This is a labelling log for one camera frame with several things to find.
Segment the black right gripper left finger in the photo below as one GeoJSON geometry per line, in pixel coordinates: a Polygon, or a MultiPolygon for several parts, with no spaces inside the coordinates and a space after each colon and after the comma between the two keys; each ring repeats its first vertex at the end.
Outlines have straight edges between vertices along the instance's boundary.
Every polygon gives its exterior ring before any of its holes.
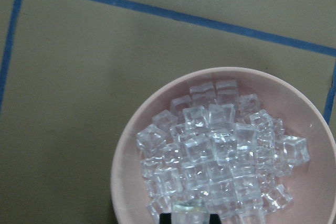
{"type": "Polygon", "coordinates": [[[159,215],[159,224],[171,224],[171,213],[161,213],[159,215]]]}

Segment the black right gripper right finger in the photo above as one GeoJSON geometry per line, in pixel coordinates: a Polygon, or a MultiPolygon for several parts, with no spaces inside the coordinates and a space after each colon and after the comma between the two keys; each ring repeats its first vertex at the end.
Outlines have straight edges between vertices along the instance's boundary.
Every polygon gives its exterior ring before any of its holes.
{"type": "Polygon", "coordinates": [[[221,224],[221,219],[218,214],[210,214],[209,224],[221,224]]]}

